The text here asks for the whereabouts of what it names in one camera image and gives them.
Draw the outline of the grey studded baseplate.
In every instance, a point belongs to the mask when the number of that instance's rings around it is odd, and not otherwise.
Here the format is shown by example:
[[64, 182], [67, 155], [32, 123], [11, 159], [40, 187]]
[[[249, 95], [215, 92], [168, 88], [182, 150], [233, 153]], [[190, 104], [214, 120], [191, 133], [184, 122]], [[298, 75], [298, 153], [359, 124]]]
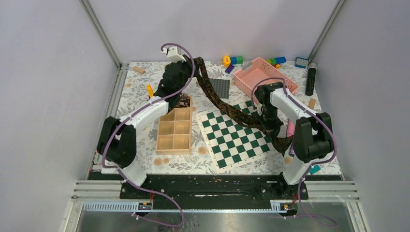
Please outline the grey studded baseplate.
[[209, 81], [219, 98], [229, 98], [230, 80], [210, 78]]

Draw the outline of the wooden compartment box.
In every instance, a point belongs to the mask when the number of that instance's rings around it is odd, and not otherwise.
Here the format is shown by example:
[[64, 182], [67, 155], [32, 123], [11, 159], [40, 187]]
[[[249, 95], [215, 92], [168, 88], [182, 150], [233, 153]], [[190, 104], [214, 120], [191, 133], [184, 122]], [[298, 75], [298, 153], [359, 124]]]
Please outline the wooden compartment box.
[[156, 153], [158, 155], [190, 155], [192, 99], [189, 108], [174, 108], [160, 117]]

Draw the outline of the wooden cylinder block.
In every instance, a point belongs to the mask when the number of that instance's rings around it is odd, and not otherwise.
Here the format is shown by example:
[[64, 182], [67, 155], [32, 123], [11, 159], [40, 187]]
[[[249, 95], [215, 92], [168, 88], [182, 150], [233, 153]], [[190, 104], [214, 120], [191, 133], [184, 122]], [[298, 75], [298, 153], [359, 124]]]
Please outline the wooden cylinder block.
[[133, 70], [134, 70], [135, 72], [137, 72], [137, 73], [140, 73], [140, 74], [144, 74], [144, 73], [146, 72], [145, 69], [140, 68], [140, 67], [138, 67], [138, 66], [134, 66], [134, 67], [133, 67]]

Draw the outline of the pink toy microphone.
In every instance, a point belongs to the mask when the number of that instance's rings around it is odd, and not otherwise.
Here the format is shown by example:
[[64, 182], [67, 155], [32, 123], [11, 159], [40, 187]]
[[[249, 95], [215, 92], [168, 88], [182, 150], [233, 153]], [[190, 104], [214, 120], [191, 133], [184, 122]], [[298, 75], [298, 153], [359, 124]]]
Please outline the pink toy microphone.
[[295, 131], [295, 125], [293, 124], [293, 122], [291, 120], [288, 120], [288, 125], [287, 125], [287, 129], [286, 129], [286, 136], [287, 137], [293, 136], [294, 131]]

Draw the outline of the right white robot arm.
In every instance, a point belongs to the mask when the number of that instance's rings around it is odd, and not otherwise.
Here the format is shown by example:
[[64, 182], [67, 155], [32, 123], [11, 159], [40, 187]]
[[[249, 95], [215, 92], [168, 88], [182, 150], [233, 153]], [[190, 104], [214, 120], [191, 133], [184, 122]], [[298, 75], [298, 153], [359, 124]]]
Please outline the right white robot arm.
[[[337, 144], [333, 135], [332, 120], [328, 113], [317, 113], [307, 108], [288, 90], [283, 82], [263, 85], [259, 83], [252, 90], [251, 98], [256, 99], [258, 119], [274, 148], [282, 153], [293, 148], [295, 157], [288, 167], [279, 174], [275, 186], [276, 193], [284, 199], [300, 196], [300, 188], [311, 167], [324, 163], [328, 154], [335, 156]], [[279, 138], [282, 121], [281, 111], [294, 125], [294, 133], [287, 138]]]

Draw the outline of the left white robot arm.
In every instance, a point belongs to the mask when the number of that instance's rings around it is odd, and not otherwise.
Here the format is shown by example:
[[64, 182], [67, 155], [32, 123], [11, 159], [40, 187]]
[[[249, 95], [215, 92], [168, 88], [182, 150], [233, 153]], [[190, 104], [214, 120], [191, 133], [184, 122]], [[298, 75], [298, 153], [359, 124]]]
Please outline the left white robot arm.
[[176, 108], [183, 89], [198, 73], [199, 65], [193, 59], [169, 63], [164, 69], [156, 92], [143, 106], [129, 115], [120, 118], [109, 116], [104, 120], [96, 148], [103, 156], [102, 165], [108, 168], [105, 162], [113, 163], [113, 168], [133, 184], [131, 191], [139, 199], [149, 195], [150, 186], [145, 182], [146, 172], [136, 160], [137, 134]]

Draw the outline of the purple glitter toy microphone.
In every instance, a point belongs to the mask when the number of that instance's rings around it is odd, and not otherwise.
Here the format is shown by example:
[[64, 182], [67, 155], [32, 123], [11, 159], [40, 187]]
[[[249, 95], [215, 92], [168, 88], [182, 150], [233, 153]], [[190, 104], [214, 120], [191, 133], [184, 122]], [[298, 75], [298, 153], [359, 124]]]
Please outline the purple glitter toy microphone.
[[293, 146], [290, 147], [289, 156], [290, 156], [290, 157], [294, 157], [294, 156], [295, 156], [295, 152], [294, 152]]

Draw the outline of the multicolour toy brick train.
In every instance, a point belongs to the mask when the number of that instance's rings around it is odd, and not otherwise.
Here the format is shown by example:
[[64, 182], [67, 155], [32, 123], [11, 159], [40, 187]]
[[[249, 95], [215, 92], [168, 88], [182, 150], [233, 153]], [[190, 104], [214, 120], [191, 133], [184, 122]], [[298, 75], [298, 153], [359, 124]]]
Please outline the multicolour toy brick train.
[[287, 59], [285, 57], [277, 57], [277, 58], [268, 58], [266, 61], [275, 67], [276, 69], [279, 69], [281, 67], [282, 63], [286, 63]]

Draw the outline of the black key-patterned necktie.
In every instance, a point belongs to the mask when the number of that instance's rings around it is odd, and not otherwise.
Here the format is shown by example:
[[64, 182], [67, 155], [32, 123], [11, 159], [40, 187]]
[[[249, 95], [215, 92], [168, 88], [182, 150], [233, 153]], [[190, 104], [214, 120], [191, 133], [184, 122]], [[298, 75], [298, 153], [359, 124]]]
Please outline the black key-patterned necktie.
[[202, 57], [197, 57], [194, 59], [194, 63], [196, 66], [196, 73], [195, 77], [201, 87], [202, 91], [206, 95], [206, 97], [223, 113], [227, 114], [232, 120], [234, 120], [237, 124], [245, 128], [255, 128], [260, 130], [264, 135], [270, 138], [270, 141], [273, 144], [273, 148], [281, 153], [282, 155], [285, 154], [286, 150], [291, 146], [293, 137], [278, 137], [278, 136], [270, 136], [268, 132], [265, 130], [264, 126], [260, 121], [260, 115], [251, 116], [248, 114], [243, 113], [239, 109], [236, 109], [232, 105], [229, 105], [223, 102], [216, 92], [214, 91], [208, 77], [208, 73], [205, 67], [205, 62]]

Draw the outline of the black toy microphone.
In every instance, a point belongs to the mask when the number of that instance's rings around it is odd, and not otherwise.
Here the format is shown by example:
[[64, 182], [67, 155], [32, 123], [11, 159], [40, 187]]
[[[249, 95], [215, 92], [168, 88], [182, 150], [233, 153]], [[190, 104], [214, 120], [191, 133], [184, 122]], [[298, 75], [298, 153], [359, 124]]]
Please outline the black toy microphone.
[[305, 95], [312, 96], [314, 93], [315, 76], [316, 76], [317, 64], [310, 63], [307, 67], [307, 81]]

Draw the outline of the small wooden rectangular block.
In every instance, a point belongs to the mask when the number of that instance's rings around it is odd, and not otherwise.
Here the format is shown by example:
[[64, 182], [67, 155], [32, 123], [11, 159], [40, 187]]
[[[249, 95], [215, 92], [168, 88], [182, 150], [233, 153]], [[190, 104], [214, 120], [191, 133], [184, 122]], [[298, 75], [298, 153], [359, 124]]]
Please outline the small wooden rectangular block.
[[309, 104], [308, 104], [309, 109], [312, 109], [312, 110], [315, 109], [316, 101], [317, 100], [314, 98], [310, 99]]

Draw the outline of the green toy brick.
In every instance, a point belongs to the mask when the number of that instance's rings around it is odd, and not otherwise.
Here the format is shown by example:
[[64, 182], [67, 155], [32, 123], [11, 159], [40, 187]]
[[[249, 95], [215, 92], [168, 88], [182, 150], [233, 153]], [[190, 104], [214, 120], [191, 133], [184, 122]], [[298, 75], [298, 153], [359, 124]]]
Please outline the green toy brick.
[[236, 63], [237, 64], [242, 64], [243, 63], [243, 57], [242, 56], [236, 56]]

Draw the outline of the teal small block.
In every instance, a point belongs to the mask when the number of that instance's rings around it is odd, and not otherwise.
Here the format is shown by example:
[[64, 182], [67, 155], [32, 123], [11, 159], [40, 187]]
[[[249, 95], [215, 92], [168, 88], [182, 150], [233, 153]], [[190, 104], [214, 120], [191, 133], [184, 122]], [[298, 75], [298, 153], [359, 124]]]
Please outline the teal small block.
[[319, 172], [321, 170], [319, 165], [314, 165], [310, 168], [309, 173], [310, 175], [314, 175], [315, 173]]

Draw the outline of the purple toy brick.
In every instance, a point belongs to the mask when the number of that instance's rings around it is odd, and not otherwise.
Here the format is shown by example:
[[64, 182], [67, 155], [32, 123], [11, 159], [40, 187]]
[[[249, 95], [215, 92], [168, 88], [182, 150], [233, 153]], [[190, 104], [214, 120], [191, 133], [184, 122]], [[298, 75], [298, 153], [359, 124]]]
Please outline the purple toy brick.
[[230, 74], [234, 70], [234, 65], [230, 64], [226, 69], [225, 73]]

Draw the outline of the green white chessboard mat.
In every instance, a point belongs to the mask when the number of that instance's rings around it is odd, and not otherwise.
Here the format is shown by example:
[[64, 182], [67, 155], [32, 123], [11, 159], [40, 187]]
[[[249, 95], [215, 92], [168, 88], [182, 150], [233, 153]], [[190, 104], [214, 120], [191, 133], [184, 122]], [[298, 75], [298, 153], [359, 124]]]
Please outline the green white chessboard mat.
[[196, 115], [217, 172], [224, 172], [278, 152], [260, 130], [246, 128], [220, 110]]

